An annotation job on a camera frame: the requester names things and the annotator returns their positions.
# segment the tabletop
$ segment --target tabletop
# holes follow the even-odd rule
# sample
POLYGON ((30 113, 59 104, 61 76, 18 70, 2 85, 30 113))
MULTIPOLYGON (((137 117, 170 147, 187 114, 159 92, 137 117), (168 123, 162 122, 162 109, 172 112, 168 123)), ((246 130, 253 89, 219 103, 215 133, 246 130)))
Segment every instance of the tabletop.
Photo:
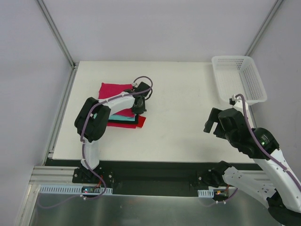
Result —
POLYGON ((81 61, 73 83, 53 159, 80 160, 74 121, 85 100, 98 98, 101 83, 129 84, 146 75, 153 94, 141 129, 107 127, 99 140, 103 161, 254 163, 227 140, 203 132, 213 107, 231 106, 218 98, 211 63, 81 61))

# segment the white plastic basket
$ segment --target white plastic basket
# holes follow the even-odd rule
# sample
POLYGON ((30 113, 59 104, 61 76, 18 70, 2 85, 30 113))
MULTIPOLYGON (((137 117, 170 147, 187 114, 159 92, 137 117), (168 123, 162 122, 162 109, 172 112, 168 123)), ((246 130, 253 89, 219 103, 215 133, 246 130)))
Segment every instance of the white plastic basket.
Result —
POLYGON ((220 99, 229 102, 233 94, 243 94, 253 105, 267 100, 255 62, 249 56, 214 56, 215 82, 220 99))

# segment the gray wall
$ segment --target gray wall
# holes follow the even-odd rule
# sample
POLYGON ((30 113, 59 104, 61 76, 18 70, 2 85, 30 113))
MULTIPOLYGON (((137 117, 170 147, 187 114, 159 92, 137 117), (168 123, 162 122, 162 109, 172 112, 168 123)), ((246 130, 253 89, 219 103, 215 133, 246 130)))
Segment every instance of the gray wall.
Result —
POLYGON ((275 0, 45 0, 75 61, 243 55, 275 0))
POLYGON ((14 224, 70 67, 33 0, 0 2, 0 224, 14 224))
POLYGON ((301 179, 301 1, 287 0, 252 55, 268 100, 253 106, 301 179))

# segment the white vent strip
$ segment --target white vent strip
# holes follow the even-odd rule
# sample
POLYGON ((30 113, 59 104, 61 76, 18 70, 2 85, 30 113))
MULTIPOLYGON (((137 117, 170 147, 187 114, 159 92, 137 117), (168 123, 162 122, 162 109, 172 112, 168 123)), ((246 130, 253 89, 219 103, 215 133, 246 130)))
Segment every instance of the white vent strip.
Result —
MULTIPOLYGON (((65 185, 41 185, 41 194, 91 194, 82 193, 81 189, 83 186, 65 186, 65 185)), ((104 191, 104 188, 97 188, 93 194, 100 194, 104 191)), ((104 194, 113 194, 112 188, 107 188, 104 194)))
POLYGON ((214 191, 213 191, 213 189, 198 190, 198 197, 199 198, 213 198, 214 197, 214 191))

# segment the teal cloth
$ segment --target teal cloth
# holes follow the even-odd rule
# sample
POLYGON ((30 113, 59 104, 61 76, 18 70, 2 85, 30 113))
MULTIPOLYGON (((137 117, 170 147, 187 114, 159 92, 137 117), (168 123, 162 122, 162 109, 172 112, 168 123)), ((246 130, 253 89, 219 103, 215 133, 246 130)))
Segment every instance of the teal cloth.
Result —
POLYGON ((126 117, 118 114, 113 114, 109 117, 109 120, 135 121, 135 117, 126 117))

